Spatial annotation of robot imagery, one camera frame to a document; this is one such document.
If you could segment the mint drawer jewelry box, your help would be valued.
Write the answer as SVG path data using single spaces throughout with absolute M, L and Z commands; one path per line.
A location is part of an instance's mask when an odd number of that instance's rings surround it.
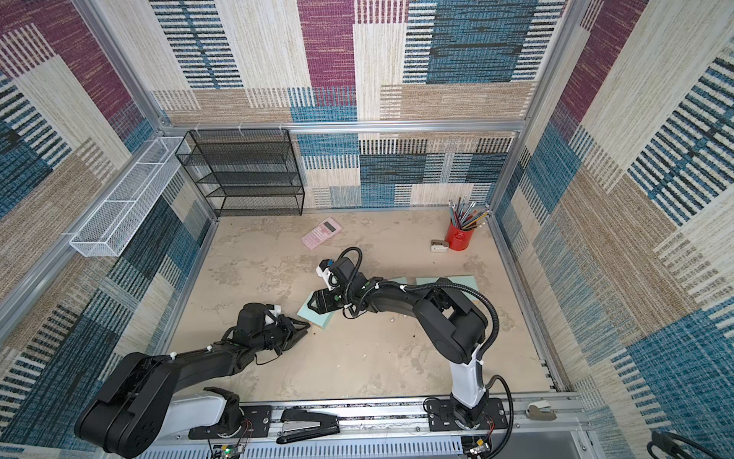
M 458 277 L 449 277 L 449 279 L 456 284 L 464 285 L 473 290 L 478 289 L 478 284 L 473 275 L 458 275 Z

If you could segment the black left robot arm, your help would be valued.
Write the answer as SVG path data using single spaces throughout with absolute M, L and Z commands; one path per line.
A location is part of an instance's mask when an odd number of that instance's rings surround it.
M 135 458 L 163 437 L 197 428 L 213 436 L 237 436 L 245 424 L 237 394 L 217 387 L 193 396 L 180 391 L 236 375 L 261 351 L 282 355 L 310 326 L 272 305 L 248 303 L 223 338 L 205 348 L 158 356 L 131 353 L 76 420 L 76 437 L 107 453 Z

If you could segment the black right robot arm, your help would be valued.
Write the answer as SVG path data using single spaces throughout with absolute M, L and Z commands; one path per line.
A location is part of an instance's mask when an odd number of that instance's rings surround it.
M 308 307 L 319 315 L 342 311 L 346 319 L 366 313 L 414 317 L 450 366 L 447 399 L 428 397 L 424 411 L 432 430 L 511 430 L 512 393 L 493 376 L 484 382 L 483 357 L 499 336 L 500 321 L 480 292 L 440 277 L 421 285 L 361 273 L 362 250 L 350 247 L 339 258 L 324 259 L 317 274 L 326 287 L 312 294 Z

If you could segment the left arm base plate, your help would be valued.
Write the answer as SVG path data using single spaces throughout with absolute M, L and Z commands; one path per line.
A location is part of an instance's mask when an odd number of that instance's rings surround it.
M 271 424 L 270 405 L 251 407 L 226 407 L 221 419 L 211 426 L 199 426 L 189 430 L 189 440 L 244 441 L 265 438 Z

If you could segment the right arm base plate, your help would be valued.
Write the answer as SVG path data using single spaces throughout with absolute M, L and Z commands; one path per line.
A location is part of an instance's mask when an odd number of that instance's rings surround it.
M 475 409 L 465 410 L 453 399 L 427 397 L 422 402 L 431 431 L 505 430 L 508 410 L 499 398 L 487 398 Z

